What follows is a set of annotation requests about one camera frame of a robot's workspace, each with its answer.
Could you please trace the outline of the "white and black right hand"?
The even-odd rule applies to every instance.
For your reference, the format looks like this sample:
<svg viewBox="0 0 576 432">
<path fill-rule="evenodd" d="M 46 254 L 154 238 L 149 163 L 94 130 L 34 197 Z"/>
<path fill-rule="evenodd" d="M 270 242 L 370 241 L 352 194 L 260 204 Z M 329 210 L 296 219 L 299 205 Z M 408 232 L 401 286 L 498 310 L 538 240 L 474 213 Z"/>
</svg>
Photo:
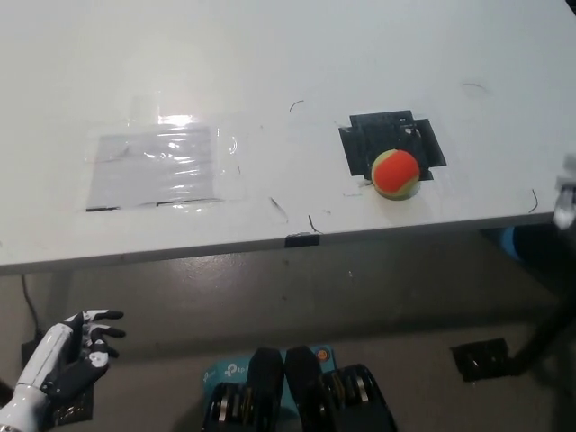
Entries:
<svg viewBox="0 0 576 432">
<path fill-rule="evenodd" d="M 557 180 L 559 195 L 554 206 L 553 220 L 560 230 L 568 230 L 575 222 L 575 155 L 563 162 L 564 176 Z"/>
</svg>

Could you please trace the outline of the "white and black left hand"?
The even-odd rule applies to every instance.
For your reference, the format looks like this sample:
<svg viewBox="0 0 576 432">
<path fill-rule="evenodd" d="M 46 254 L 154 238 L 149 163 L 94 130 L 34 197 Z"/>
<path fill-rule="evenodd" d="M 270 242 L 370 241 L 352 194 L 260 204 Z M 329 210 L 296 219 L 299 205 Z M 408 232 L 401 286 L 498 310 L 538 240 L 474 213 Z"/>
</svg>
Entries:
<svg viewBox="0 0 576 432">
<path fill-rule="evenodd" d="M 34 410 L 72 401 L 102 378 L 119 356 L 106 339 L 126 333 L 104 322 L 123 316 L 116 310 L 86 310 L 53 325 L 23 368 L 13 395 L 23 396 Z"/>
</svg>

